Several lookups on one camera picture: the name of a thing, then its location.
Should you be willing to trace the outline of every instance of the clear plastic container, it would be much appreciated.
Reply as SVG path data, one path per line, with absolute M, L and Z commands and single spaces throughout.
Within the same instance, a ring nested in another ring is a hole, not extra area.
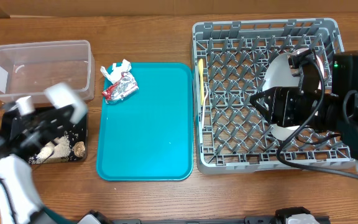
M 0 45 L 0 100 L 32 96 L 48 103 L 44 90 L 65 82 L 83 100 L 94 97 L 94 58 L 86 40 Z

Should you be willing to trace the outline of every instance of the yellow utensil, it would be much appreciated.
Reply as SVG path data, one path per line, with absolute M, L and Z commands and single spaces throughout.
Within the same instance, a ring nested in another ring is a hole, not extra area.
M 203 59 L 198 60 L 198 74 L 200 75 L 200 98 L 201 105 L 204 103 L 204 61 Z

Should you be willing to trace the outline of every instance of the gray dish rack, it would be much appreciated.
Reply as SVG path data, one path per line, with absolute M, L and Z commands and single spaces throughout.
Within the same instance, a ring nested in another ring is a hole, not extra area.
M 266 69 L 284 52 L 301 48 L 316 51 L 323 62 L 326 89 L 331 89 L 334 53 L 343 52 L 333 19 L 198 22 L 193 26 L 192 68 L 196 119 L 197 166 L 204 174 L 291 169 L 277 161 L 280 144 L 272 126 L 249 103 L 262 90 Z M 205 125 L 201 127 L 200 75 L 204 60 L 204 92 L 208 89 Z M 312 129 L 300 138 L 315 141 L 327 133 Z M 349 148 L 339 138 L 312 146 L 293 140 L 285 159 L 300 164 L 347 169 L 354 166 Z

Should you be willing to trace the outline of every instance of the blue tray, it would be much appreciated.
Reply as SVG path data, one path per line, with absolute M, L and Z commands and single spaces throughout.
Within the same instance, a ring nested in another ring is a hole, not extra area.
M 132 63 L 139 89 L 103 99 L 96 170 L 105 180 L 183 180 L 193 170 L 192 74 L 182 63 Z M 111 82 L 105 79 L 104 89 Z

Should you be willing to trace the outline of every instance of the crumpled wrapper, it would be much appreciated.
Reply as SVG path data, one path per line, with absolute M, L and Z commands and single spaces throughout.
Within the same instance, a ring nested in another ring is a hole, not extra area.
M 134 76 L 129 72 L 131 68 L 131 63 L 125 59 L 120 67 L 117 67 L 115 63 L 113 64 L 111 74 L 107 73 L 104 67 L 101 67 L 102 74 L 112 83 L 109 88 L 102 92 L 107 104 L 123 100 L 126 96 L 139 89 Z

